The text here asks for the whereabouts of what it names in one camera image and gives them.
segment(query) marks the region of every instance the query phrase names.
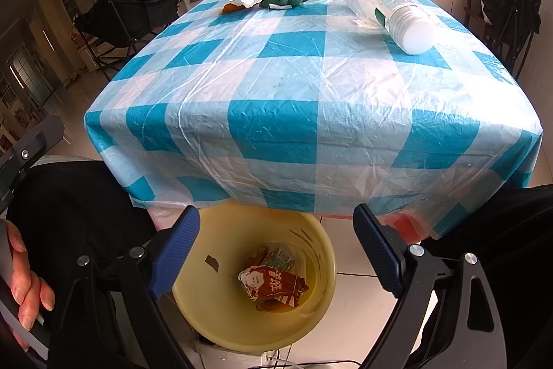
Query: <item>blue and white tablecloth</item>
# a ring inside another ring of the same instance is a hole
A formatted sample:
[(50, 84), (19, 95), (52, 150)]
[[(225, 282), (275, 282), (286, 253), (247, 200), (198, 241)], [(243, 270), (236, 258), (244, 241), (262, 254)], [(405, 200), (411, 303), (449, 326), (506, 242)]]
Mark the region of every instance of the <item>blue and white tablecloth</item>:
[(542, 129), (507, 70), (459, 22), (409, 56), (342, 0), (219, 15), (205, 0), (107, 85), (85, 116), (142, 206), (243, 203), (443, 235), (505, 181), (524, 186)]

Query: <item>trash can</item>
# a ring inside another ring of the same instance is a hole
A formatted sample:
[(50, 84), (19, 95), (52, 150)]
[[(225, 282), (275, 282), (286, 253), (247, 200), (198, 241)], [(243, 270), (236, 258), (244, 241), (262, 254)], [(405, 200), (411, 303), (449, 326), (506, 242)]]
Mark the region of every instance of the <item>trash can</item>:
[[(238, 280), (258, 246), (278, 241), (303, 251), (305, 282), (297, 308), (258, 311)], [(334, 294), (332, 244), (312, 214), (228, 201), (200, 210), (200, 232), (173, 286), (176, 303), (210, 341), (243, 353), (281, 349), (307, 335)]]

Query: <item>tiled floor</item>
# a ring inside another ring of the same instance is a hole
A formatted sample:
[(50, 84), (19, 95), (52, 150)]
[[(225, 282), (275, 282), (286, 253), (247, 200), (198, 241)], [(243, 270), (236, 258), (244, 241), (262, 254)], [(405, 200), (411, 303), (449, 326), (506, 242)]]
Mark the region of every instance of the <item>tiled floor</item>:
[[(107, 80), (101, 72), (86, 73), (63, 96), (50, 101), (49, 108), (66, 124), (66, 137), (69, 141), (56, 145), (51, 154), (100, 158), (84, 130), (83, 118), (87, 108), (106, 84)], [(553, 179), (547, 159), (540, 152), (530, 186), (551, 183)], [(388, 320), (395, 299), (378, 282), (353, 232), (352, 221), (322, 218), (321, 223), (336, 252), (336, 292), (330, 308), (317, 327), (294, 345), (281, 349), (280, 357), (295, 363), (330, 360), (361, 362)], [(194, 335), (187, 324), (178, 312), (170, 316), (171, 328), (197, 369), (245, 369), (249, 366), (213, 356), (200, 357), (192, 351), (190, 340)], [(349, 363), (338, 366), (343, 366), (343, 369), (355, 367)]]

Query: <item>plastic bottle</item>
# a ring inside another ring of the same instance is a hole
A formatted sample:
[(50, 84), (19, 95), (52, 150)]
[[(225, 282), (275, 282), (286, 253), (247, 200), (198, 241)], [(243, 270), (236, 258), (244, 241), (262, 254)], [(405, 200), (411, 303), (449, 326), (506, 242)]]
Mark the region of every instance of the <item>plastic bottle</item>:
[(411, 0), (344, 0), (362, 20), (378, 22), (410, 55), (427, 52), (435, 42), (433, 22)]

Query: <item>fingernail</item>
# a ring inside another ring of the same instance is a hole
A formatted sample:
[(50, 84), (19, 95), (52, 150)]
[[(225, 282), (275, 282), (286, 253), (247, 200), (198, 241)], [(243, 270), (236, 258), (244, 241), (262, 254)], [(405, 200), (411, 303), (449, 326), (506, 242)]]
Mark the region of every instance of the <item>fingernail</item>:
[(30, 330), (32, 328), (32, 323), (34, 321), (32, 320), (31, 316), (23, 316), (23, 320), (21, 321), (21, 325), (23, 325), (23, 328), (26, 330)]
[(54, 309), (54, 299), (52, 299), (49, 295), (44, 298), (44, 307), (48, 311), (52, 311)]
[(15, 288), (13, 290), (13, 298), (16, 300), (16, 302), (21, 305), (23, 303), (23, 300), (25, 300), (25, 296), (23, 295), (23, 292), (19, 288)]

